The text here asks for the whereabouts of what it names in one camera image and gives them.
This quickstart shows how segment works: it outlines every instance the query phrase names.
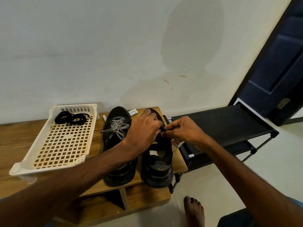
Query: white plastic basket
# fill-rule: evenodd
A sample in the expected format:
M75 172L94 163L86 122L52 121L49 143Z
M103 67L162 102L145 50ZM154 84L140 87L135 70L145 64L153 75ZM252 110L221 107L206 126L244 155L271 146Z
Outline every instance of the white plastic basket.
M86 113L84 125L56 124L55 118L62 111L72 114ZM99 119L96 104L61 105L49 110L49 117L31 148L20 163L15 163L9 174L12 176L68 168L85 161L89 154L96 119Z

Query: white tile floor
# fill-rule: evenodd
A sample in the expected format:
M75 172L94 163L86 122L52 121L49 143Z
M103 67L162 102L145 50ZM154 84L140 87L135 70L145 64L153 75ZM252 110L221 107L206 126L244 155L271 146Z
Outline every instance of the white tile floor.
M294 199L303 201L303 122L276 127L280 134L246 161L257 174L276 189ZM251 140L258 146L266 136ZM243 159L248 153L238 155ZM183 198L189 195L198 199L205 209L206 227L215 227L219 219L244 208L236 192L214 165L183 175L167 205L145 210L96 227L109 226L175 226L185 225Z

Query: shoe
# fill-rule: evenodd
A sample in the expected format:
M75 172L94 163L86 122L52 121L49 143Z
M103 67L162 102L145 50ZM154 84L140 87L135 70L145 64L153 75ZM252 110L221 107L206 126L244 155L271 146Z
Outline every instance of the shoe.
M163 122L156 110L148 109L157 115L159 121ZM163 126L159 130L164 131L164 126L163 122ZM153 144L142 155L141 178L149 187L159 189L168 187L173 177L171 139L163 138L159 134Z
M131 116L123 107L115 107L109 113L103 131L103 151L111 149L120 143L131 125ZM138 159L134 159L111 172L104 178L104 183L110 187L122 186L129 183L136 173Z

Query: door hinge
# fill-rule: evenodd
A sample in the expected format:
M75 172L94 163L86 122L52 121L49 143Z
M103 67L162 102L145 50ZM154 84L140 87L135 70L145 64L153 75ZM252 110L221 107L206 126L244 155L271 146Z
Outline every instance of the door hinge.
M289 102L291 101L291 99L289 99L289 98L284 98L284 99L282 99L281 101L280 101L280 103L276 106L276 108L278 108L278 109L282 109L283 107L285 107L286 106L286 104L288 104Z

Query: foot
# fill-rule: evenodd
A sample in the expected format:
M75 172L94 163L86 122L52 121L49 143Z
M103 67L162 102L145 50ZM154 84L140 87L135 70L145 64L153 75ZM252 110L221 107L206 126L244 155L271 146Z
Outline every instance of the foot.
M184 209L189 227L204 227L204 208L197 199L186 196L184 198Z

